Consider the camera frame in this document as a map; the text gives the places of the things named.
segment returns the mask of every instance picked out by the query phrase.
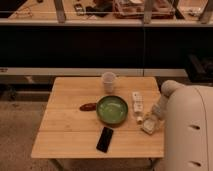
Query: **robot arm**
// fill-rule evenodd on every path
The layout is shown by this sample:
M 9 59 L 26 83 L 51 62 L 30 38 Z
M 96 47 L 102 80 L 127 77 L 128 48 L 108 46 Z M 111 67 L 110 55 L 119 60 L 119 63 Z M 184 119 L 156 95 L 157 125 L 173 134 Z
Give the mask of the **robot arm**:
M 178 83 L 173 80 L 165 81 L 161 86 L 161 97 L 152 107 L 152 114 L 156 115 L 158 119 L 163 120 L 165 118 L 166 105 L 169 97 L 177 89 L 185 87 L 184 84 Z

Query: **white robot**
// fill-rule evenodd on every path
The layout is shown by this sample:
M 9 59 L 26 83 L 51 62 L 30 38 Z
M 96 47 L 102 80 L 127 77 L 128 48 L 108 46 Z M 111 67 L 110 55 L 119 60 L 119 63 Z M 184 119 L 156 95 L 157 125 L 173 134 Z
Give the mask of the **white robot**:
M 152 113 L 165 119 L 165 170 L 213 171 L 213 88 L 168 80 Z

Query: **food item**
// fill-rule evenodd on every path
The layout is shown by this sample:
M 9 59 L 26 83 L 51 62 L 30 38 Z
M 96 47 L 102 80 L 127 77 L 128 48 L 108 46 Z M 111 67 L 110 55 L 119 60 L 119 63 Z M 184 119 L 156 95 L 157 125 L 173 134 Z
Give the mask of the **food item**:
M 79 109 L 81 111 L 93 111 L 93 110 L 96 110 L 96 104 L 97 103 L 87 103 L 87 104 L 80 106 Z

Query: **floor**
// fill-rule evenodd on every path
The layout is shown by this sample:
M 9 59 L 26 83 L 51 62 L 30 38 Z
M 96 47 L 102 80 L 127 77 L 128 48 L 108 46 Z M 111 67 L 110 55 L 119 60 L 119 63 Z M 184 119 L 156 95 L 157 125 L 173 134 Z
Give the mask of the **floor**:
M 165 79 L 157 79 L 159 86 Z M 190 83 L 187 78 L 180 82 Z M 30 157 L 36 132 L 44 114 L 50 90 L 16 90 L 0 94 L 0 171 L 56 171 L 46 159 Z M 71 171 L 141 171 L 147 159 L 59 160 Z M 163 171 L 161 160 L 155 171 Z

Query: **cabinet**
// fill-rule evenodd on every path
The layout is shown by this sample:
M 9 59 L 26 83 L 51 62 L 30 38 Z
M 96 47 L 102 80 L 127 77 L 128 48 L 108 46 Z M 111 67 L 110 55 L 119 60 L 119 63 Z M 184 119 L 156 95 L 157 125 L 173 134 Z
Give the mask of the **cabinet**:
M 149 0 L 137 17 L 122 18 L 114 10 L 104 16 L 77 15 L 76 3 L 84 10 L 97 5 L 93 0 L 20 0 L 16 11 L 1 11 L 10 12 L 0 18 L 2 70 L 183 69 L 189 53 L 213 55 L 210 1 L 169 1 L 174 15 L 156 17 L 156 2 Z

